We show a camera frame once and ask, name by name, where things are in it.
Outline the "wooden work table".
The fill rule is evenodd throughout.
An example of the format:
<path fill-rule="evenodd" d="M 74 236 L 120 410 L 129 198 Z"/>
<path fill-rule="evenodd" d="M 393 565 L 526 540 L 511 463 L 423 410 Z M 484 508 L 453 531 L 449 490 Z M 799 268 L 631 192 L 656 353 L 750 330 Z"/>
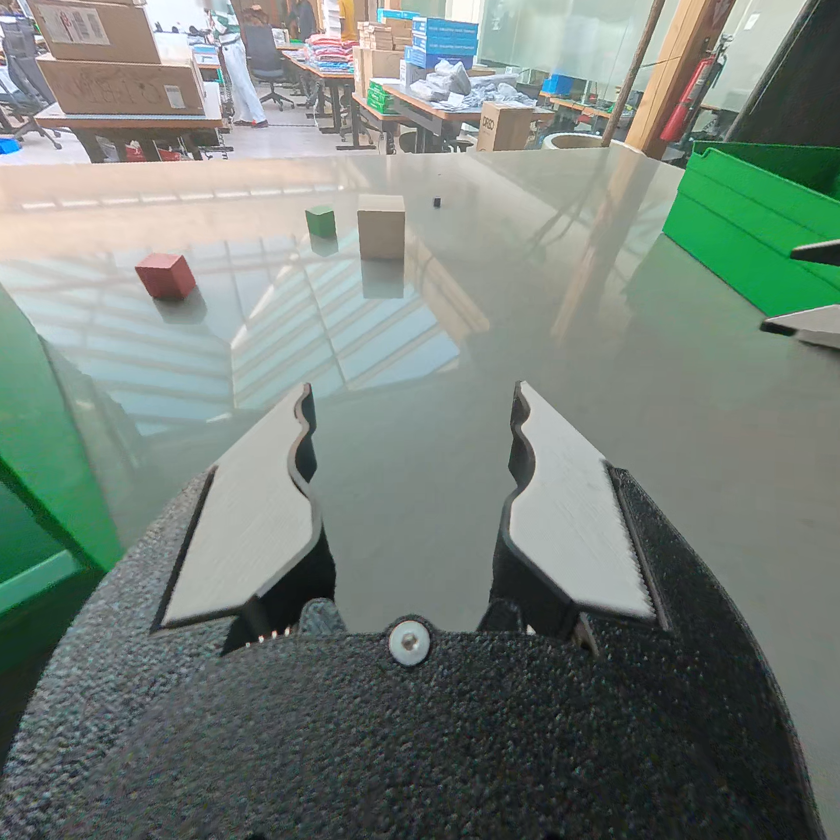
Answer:
<path fill-rule="evenodd" d="M 100 139 L 114 146 L 118 162 L 128 161 L 128 146 L 132 143 L 139 146 L 146 162 L 162 161 L 160 144 L 182 150 L 196 161 L 203 159 L 203 150 L 230 151 L 218 137 L 221 131 L 228 130 L 219 108 L 199 116 L 66 114 L 54 103 L 38 112 L 35 121 L 42 129 L 72 133 L 93 164 L 108 161 Z"/>

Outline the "thin metal pole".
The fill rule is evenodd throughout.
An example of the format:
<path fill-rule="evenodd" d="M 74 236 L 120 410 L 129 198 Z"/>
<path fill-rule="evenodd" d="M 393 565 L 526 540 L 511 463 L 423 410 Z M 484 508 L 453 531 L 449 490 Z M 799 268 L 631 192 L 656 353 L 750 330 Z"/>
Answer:
<path fill-rule="evenodd" d="M 623 84 L 619 89 L 611 116 L 607 121 L 605 130 L 602 134 L 601 147 L 603 148 L 609 147 L 611 141 L 613 140 L 615 131 L 623 116 L 629 94 L 633 88 L 633 84 L 636 80 L 637 73 L 640 67 L 642 66 L 643 59 L 648 50 L 650 40 L 654 35 L 656 26 L 664 9 L 665 3 L 666 1 L 653 1 L 649 9 L 647 20 L 642 30 L 642 34 L 637 43 L 637 47 L 635 48 L 635 51 L 633 53 L 633 57 L 625 75 Z"/>

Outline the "stack of folded clothes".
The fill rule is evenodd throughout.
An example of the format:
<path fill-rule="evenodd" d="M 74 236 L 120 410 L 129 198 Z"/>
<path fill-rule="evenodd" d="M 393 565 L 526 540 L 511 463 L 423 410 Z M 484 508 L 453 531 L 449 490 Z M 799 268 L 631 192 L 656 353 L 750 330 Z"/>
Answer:
<path fill-rule="evenodd" d="M 355 47 L 359 47 L 357 40 L 315 34 L 306 40 L 304 51 L 307 62 L 321 72 L 349 75 L 353 70 Z"/>

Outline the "black fabric room divider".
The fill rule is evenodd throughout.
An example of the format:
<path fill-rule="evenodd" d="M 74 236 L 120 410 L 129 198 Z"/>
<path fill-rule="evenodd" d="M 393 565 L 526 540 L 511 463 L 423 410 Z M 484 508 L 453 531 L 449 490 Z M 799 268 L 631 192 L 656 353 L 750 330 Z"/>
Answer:
<path fill-rule="evenodd" d="M 725 141 L 838 147 L 838 1 L 804 4 Z"/>

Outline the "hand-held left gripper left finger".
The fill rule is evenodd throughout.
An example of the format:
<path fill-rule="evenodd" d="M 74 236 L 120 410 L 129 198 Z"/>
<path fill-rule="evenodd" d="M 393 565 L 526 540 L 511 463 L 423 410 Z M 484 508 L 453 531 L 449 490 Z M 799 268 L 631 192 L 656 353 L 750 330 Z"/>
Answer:
<path fill-rule="evenodd" d="M 282 637 L 337 584 L 311 483 L 312 386 L 294 385 L 207 472 L 151 625 L 171 634 L 232 625 L 224 652 Z"/>

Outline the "wooden pillar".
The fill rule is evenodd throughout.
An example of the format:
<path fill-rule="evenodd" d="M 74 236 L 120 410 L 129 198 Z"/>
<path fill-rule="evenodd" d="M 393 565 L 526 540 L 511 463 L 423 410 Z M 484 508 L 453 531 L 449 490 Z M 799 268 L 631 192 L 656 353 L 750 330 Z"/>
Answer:
<path fill-rule="evenodd" d="M 715 48 L 733 6 L 733 1 L 678 3 L 625 144 L 650 159 L 663 158 L 666 123 L 700 61 Z"/>

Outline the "green plastic bin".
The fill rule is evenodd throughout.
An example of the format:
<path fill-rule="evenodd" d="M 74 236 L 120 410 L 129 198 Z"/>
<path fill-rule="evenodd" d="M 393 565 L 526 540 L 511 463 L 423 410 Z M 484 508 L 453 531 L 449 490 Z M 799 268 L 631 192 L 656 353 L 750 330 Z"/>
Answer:
<path fill-rule="evenodd" d="M 839 149 L 697 142 L 664 233 L 764 315 L 839 302 L 838 267 L 793 259 L 838 240 Z"/>
<path fill-rule="evenodd" d="M 47 349 L 1 295 L 1 671 L 52 648 L 123 548 Z"/>

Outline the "black office chair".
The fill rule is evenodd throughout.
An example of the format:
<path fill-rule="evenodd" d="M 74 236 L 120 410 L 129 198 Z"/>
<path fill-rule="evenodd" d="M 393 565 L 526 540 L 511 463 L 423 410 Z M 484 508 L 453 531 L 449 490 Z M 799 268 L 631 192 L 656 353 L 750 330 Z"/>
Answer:
<path fill-rule="evenodd" d="M 56 103 L 56 98 L 37 62 L 35 28 L 26 17 L 2 13 L 1 110 L 2 135 L 21 144 L 36 133 L 56 150 L 60 131 L 44 129 L 35 117 Z"/>

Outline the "black swivel chair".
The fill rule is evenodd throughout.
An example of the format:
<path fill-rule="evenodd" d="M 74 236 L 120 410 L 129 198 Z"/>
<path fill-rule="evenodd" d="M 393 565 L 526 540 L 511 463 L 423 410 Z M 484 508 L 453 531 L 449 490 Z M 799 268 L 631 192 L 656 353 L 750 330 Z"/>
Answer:
<path fill-rule="evenodd" d="M 257 81 L 269 84 L 269 92 L 259 102 L 275 102 L 281 111 L 286 102 L 294 109 L 295 103 L 276 89 L 285 80 L 285 75 L 283 58 L 276 47 L 271 27 L 242 24 L 241 34 L 245 41 L 250 75 Z"/>

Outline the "pile of grey bagged clothes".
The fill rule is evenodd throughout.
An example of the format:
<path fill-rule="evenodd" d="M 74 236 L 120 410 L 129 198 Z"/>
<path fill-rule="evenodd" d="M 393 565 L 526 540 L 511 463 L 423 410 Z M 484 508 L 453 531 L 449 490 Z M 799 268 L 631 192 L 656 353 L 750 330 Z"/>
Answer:
<path fill-rule="evenodd" d="M 472 77 L 462 62 L 451 64 L 441 59 L 425 78 L 405 88 L 413 98 L 447 112 L 480 111 L 486 103 L 503 108 L 534 109 L 536 99 L 521 92 L 513 73 L 490 73 Z"/>

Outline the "stack of flat cardboard boxes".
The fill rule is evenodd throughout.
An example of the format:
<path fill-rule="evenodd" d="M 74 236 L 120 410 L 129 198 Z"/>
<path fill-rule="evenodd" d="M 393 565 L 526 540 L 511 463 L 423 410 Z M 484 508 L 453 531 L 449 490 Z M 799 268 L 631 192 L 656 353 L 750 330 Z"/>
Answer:
<path fill-rule="evenodd" d="M 358 45 L 353 47 L 353 76 L 355 91 L 366 99 L 374 79 L 400 77 L 404 48 L 412 44 L 410 17 L 386 17 L 383 21 L 361 21 Z"/>

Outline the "long table with folded clothes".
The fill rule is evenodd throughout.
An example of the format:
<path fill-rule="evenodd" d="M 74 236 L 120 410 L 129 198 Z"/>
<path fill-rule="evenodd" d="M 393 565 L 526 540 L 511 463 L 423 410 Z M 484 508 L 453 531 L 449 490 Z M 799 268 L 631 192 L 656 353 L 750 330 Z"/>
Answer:
<path fill-rule="evenodd" d="M 283 49 L 280 53 L 298 73 L 303 96 L 312 99 L 306 106 L 307 116 L 314 119 L 319 131 L 335 135 L 341 141 L 352 136 L 357 144 L 359 129 L 353 100 L 353 72 L 322 69 L 307 60 L 302 49 Z"/>

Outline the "red fire extinguisher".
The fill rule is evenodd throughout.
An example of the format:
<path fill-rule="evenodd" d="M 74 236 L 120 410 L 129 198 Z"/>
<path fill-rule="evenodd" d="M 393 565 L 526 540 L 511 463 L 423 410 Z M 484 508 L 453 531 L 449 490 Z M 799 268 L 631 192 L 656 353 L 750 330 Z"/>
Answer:
<path fill-rule="evenodd" d="M 721 35 L 717 47 L 698 62 L 683 90 L 674 111 L 659 138 L 667 144 L 684 148 L 699 116 L 709 90 L 714 87 L 727 62 L 727 52 L 733 36 Z"/>

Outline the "stack of blue boxes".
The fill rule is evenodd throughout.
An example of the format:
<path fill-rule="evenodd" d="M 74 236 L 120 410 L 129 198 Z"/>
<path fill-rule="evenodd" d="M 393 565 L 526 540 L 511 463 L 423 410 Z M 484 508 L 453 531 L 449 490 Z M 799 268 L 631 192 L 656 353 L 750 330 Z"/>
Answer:
<path fill-rule="evenodd" d="M 443 17 L 426 17 L 402 9 L 379 8 L 376 23 L 392 32 L 396 52 L 405 62 L 431 70 L 440 60 L 473 66 L 478 52 L 479 26 Z"/>

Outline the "large plain wooden cube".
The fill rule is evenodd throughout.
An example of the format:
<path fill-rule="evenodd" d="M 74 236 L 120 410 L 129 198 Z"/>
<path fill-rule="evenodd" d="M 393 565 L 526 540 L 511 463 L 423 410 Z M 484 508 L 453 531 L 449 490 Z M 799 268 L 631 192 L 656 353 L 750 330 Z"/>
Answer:
<path fill-rule="evenodd" d="M 404 260 L 406 214 L 402 195 L 362 194 L 357 217 L 363 261 Z"/>

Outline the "large scribbled cardboard box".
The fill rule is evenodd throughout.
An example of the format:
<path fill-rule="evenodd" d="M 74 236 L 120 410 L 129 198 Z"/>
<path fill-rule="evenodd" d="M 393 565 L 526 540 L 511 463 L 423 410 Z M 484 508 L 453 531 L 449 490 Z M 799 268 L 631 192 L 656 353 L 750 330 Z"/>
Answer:
<path fill-rule="evenodd" d="M 193 63 L 132 64 L 41 56 L 36 64 L 66 114 L 205 113 L 203 80 Z"/>

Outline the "printed cardboard box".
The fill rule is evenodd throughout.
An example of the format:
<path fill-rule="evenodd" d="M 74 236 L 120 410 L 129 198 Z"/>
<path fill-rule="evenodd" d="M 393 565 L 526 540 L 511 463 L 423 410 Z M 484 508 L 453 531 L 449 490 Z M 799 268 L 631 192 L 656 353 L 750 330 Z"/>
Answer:
<path fill-rule="evenodd" d="M 480 112 L 476 152 L 523 151 L 529 141 L 533 108 L 485 101 Z"/>

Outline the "red wooden cube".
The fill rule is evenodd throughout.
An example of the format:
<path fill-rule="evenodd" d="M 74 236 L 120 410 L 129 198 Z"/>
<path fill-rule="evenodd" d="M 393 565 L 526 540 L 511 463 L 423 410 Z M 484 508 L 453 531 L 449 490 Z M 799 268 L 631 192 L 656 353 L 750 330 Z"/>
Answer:
<path fill-rule="evenodd" d="M 184 255 L 151 253 L 134 270 L 155 300 L 183 301 L 196 288 L 194 274 Z"/>

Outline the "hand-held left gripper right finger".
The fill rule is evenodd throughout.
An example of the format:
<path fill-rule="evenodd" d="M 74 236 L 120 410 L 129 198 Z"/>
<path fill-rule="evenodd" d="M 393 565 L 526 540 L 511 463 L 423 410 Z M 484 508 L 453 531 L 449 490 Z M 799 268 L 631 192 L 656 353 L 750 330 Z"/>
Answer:
<path fill-rule="evenodd" d="M 571 640 L 591 620 L 658 627 L 658 596 L 613 465 L 527 381 L 514 386 L 489 632 Z"/>

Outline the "wooden table with clutter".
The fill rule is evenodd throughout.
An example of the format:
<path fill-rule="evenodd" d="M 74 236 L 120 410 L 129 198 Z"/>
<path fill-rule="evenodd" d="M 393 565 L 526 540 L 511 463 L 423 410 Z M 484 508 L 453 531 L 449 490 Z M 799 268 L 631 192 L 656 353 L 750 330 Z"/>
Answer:
<path fill-rule="evenodd" d="M 378 118 L 385 129 L 399 124 L 415 132 L 414 151 L 418 154 L 445 151 L 476 151 L 481 111 L 447 112 L 431 104 L 417 100 L 399 86 L 395 80 L 384 85 L 394 97 L 396 116 L 383 116 L 369 110 L 365 99 L 360 106 L 371 118 Z M 533 109 L 531 133 L 528 147 L 532 147 L 553 121 L 552 111 L 536 107 Z"/>

